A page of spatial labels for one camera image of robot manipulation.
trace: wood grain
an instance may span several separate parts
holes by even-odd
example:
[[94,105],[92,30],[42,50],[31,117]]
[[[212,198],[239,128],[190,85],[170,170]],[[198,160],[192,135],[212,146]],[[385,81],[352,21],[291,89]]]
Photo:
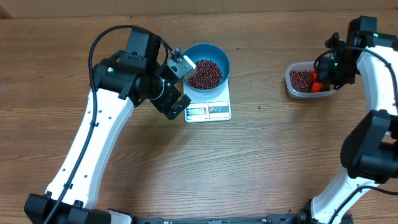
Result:
[[0,0],[13,18],[395,9],[396,0]]
[[[395,10],[0,20],[0,223],[29,222],[28,194],[44,192],[80,125],[92,41],[118,24],[143,26],[182,50],[199,42],[224,49],[233,115],[187,124],[138,107],[105,170],[98,208],[164,218],[296,212],[339,171],[341,143],[366,105],[360,77],[328,98],[295,101],[284,74],[314,60],[332,33],[344,37],[360,15],[398,34]],[[101,40],[95,62],[125,48],[128,32]],[[397,208],[396,198],[370,192],[351,213],[356,223],[396,223]]]

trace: red beans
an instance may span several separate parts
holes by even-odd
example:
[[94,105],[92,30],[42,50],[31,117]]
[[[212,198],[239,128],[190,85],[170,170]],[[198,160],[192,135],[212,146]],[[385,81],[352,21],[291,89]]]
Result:
[[311,89],[312,71],[290,71],[290,82],[293,89],[302,93],[308,93]]
[[223,74],[216,63],[201,59],[195,64],[197,65],[197,72],[188,79],[190,86],[199,90],[209,90],[220,84]]

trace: white container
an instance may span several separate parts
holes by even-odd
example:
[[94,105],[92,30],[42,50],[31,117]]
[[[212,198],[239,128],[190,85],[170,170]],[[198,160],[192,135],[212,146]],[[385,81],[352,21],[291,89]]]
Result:
[[299,91],[296,91],[293,89],[292,83],[290,82],[290,71],[304,71],[304,70],[311,70],[313,71],[313,62],[301,62],[301,63],[295,63],[291,65],[287,71],[286,71],[286,87],[287,87],[287,93],[289,96],[293,99],[298,99],[298,100],[307,100],[307,99],[314,99],[314,98],[320,98],[324,96],[329,96],[335,93],[336,90],[333,89],[333,86],[330,86],[329,91],[323,91],[319,93],[301,93]]

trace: kitchen scale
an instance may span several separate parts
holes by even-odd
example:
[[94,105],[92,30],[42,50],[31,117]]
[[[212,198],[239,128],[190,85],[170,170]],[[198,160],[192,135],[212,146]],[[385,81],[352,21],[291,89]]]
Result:
[[231,102],[229,100],[228,76],[231,65],[227,54],[213,44],[196,44],[184,51],[192,62],[201,59],[211,60],[220,67],[223,77],[220,84],[210,90],[199,90],[183,80],[183,91],[191,98],[190,105],[184,110],[188,123],[229,121]]
[[188,84],[183,84],[184,93],[191,98],[190,105],[184,110],[188,123],[229,121],[231,119],[231,102],[229,100],[228,79],[219,90],[211,93],[198,93]]

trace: wall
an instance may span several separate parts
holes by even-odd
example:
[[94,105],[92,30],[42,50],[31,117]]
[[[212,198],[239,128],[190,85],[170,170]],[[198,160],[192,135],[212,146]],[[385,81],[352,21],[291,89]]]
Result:
[[397,0],[0,0],[13,18],[394,9]]

